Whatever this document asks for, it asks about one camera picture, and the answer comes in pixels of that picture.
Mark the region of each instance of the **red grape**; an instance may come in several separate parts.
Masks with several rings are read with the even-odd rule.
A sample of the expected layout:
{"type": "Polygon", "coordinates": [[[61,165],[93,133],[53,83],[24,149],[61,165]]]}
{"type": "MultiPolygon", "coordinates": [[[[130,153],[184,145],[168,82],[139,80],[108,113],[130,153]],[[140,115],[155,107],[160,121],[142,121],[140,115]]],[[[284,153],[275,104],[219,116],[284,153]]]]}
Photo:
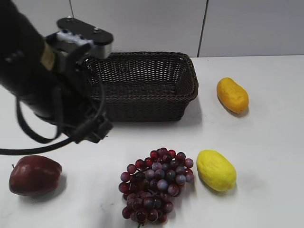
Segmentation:
{"type": "Polygon", "coordinates": [[[135,173],[135,172],[136,172],[136,166],[133,165],[133,164],[128,165],[127,171],[128,171],[129,173],[131,173],[131,174],[135,173]]]}
{"type": "Polygon", "coordinates": [[[131,217],[131,212],[132,212],[132,210],[130,210],[130,209],[128,209],[127,207],[125,207],[125,208],[123,209],[123,217],[124,217],[125,219],[129,219],[129,218],[131,217]]]}
{"type": "Polygon", "coordinates": [[[136,198],[136,199],[133,201],[133,203],[132,203],[132,208],[133,208],[134,210],[138,210],[139,208],[142,208],[142,207],[143,207],[142,204],[143,204],[142,199],[136,198]]]}
{"type": "Polygon", "coordinates": [[[171,155],[172,158],[175,158],[176,152],[174,150],[169,150],[168,153],[171,155]]]}
{"type": "Polygon", "coordinates": [[[123,172],[121,175],[120,175],[120,179],[123,181],[123,182],[128,182],[130,180],[130,177],[131,175],[128,173],[128,172],[123,172]]]}
{"type": "Polygon", "coordinates": [[[167,214],[163,214],[160,218],[158,218],[158,221],[160,222],[160,223],[164,223],[164,222],[166,222],[168,220],[168,215],[167,214]]]}
{"type": "Polygon", "coordinates": [[[165,203],[170,202],[170,198],[171,197],[170,197],[170,195],[168,193],[161,192],[160,193],[160,197],[161,197],[161,199],[162,199],[163,202],[165,202],[165,203]]]}
{"type": "Polygon", "coordinates": [[[136,194],[135,194],[135,193],[131,193],[131,194],[128,196],[127,200],[129,200],[129,199],[135,199],[135,198],[136,198],[136,194]]]}
{"type": "Polygon", "coordinates": [[[157,210],[152,209],[148,212],[148,220],[150,222],[155,222],[158,219],[158,213],[157,210]]]}
{"type": "Polygon", "coordinates": [[[168,153],[168,150],[166,148],[162,147],[162,148],[158,149],[157,152],[160,155],[160,157],[162,157],[163,155],[168,153]]]}
{"type": "Polygon", "coordinates": [[[148,213],[145,209],[141,208],[141,209],[137,210],[135,216],[136,216],[136,220],[138,221],[138,223],[144,224],[147,222],[148,213]]]}
{"type": "Polygon", "coordinates": [[[146,167],[144,161],[142,159],[138,159],[136,162],[135,162],[135,166],[136,168],[138,169],[143,169],[146,167]]]}
{"type": "Polygon", "coordinates": [[[169,163],[172,161],[172,157],[170,154],[165,154],[163,157],[162,157],[162,161],[163,163],[169,163]]]}
{"type": "Polygon", "coordinates": [[[150,166],[153,165],[153,160],[152,160],[152,158],[146,158],[146,159],[144,160],[144,163],[145,163],[145,166],[146,166],[146,167],[150,167],[150,166]]]}
{"type": "Polygon", "coordinates": [[[172,196],[175,196],[177,193],[179,193],[179,187],[176,184],[169,185],[168,193],[172,196]]]}
{"type": "Polygon", "coordinates": [[[132,211],[130,218],[131,218],[132,221],[137,222],[135,213],[136,213],[135,211],[132,211]]]}
{"type": "Polygon", "coordinates": [[[128,209],[133,209],[133,206],[132,206],[132,204],[133,204],[133,202],[134,202],[134,200],[135,199],[128,199],[128,201],[127,201],[127,208],[128,209]]]}
{"type": "Polygon", "coordinates": [[[189,168],[185,169],[186,173],[193,173],[193,171],[189,168]]]}
{"type": "Polygon", "coordinates": [[[176,158],[177,160],[183,162],[183,161],[186,159],[186,155],[185,155],[185,153],[183,153],[183,152],[179,152],[179,153],[175,156],[175,158],[176,158]]]}
{"type": "Polygon", "coordinates": [[[151,159],[152,159],[153,161],[157,161],[157,159],[158,159],[159,156],[160,156],[160,155],[158,154],[157,151],[151,151],[151,153],[150,153],[150,157],[151,157],[151,159]]]}
{"type": "Polygon", "coordinates": [[[190,159],[190,158],[187,158],[187,159],[185,160],[185,166],[186,166],[187,168],[192,168],[192,166],[193,166],[193,160],[190,159]]]}
{"type": "Polygon", "coordinates": [[[129,183],[121,182],[118,186],[118,189],[122,193],[127,193],[129,191],[129,187],[130,187],[129,183]]]}
{"type": "Polygon", "coordinates": [[[129,194],[128,194],[128,193],[124,193],[124,194],[123,194],[123,198],[124,198],[124,200],[127,200],[127,199],[128,199],[128,196],[129,196],[129,194]]]}
{"type": "Polygon", "coordinates": [[[143,194],[144,191],[143,190],[140,190],[136,193],[136,198],[140,198],[141,197],[141,194],[143,194]]]}
{"type": "Polygon", "coordinates": [[[173,211],[173,203],[168,202],[166,203],[163,207],[162,207],[163,212],[165,213],[170,213],[171,211],[173,211]]]}
{"type": "Polygon", "coordinates": [[[137,182],[132,182],[130,186],[130,192],[137,192],[139,189],[139,185],[137,182]]]}

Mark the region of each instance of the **plastic fruit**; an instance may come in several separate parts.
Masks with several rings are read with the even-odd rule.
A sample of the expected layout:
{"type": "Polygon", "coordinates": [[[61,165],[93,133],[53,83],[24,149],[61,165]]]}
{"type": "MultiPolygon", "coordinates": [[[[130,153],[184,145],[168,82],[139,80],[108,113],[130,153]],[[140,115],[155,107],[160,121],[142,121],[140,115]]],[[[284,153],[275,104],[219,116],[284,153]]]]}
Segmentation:
{"type": "Polygon", "coordinates": [[[21,158],[9,178],[9,190],[25,196],[45,194],[58,187],[61,165],[38,155],[21,158]]]}
{"type": "Polygon", "coordinates": [[[235,186],[237,173],[233,165],[220,153],[201,151],[197,158],[199,177],[216,191],[227,191],[235,186]]]}
{"type": "Polygon", "coordinates": [[[218,82],[218,98],[221,103],[234,113],[241,113],[248,109],[249,97],[245,89],[231,78],[225,77],[218,82]]]}
{"type": "Polygon", "coordinates": [[[172,197],[178,197],[186,184],[194,181],[190,169],[193,160],[185,153],[160,148],[151,151],[150,158],[138,159],[121,174],[118,189],[127,200],[122,211],[125,219],[140,225],[147,222],[164,223],[173,210],[172,197]]]}

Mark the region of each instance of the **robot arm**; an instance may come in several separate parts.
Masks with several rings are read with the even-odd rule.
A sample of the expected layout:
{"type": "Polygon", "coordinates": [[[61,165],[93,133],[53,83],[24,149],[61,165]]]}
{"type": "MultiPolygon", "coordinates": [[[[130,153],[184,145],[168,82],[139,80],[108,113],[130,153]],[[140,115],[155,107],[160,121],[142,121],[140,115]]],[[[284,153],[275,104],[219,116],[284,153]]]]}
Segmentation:
{"type": "Polygon", "coordinates": [[[0,84],[16,96],[17,120],[22,130],[40,143],[46,139],[34,133],[23,119],[20,102],[41,119],[57,126],[69,138],[52,147],[29,150],[0,150],[0,154],[21,155],[54,150],[70,142],[97,143],[111,130],[105,117],[105,89],[101,84],[96,104],[86,87],[89,72],[81,67],[87,54],[103,59],[111,53],[112,34],[72,17],[57,22],[59,32],[39,35],[10,0],[0,1],[0,84]]]}

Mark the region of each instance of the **screw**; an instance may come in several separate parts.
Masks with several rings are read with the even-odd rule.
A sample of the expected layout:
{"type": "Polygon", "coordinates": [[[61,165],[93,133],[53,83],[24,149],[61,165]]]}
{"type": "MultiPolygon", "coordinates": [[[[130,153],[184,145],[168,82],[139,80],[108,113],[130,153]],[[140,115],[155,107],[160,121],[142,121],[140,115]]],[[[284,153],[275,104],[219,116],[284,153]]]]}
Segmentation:
{"type": "Polygon", "coordinates": [[[73,17],[72,16],[67,16],[66,17],[66,21],[72,21],[73,20],[73,17]]]}
{"type": "Polygon", "coordinates": [[[97,27],[94,28],[94,33],[100,33],[100,32],[101,32],[100,28],[97,28],[97,27]]]}

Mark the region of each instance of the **grape bunch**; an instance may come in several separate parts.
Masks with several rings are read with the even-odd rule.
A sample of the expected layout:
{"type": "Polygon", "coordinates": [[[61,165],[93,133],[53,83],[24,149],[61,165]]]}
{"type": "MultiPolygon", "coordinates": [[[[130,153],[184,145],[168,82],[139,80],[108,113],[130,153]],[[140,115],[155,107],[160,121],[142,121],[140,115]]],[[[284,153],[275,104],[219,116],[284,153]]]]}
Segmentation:
{"type": "Polygon", "coordinates": [[[127,201],[123,217],[140,225],[166,222],[173,210],[172,197],[178,197],[186,182],[193,182],[193,160],[185,153],[160,148],[150,157],[138,159],[127,167],[120,179],[119,191],[127,201]]]}

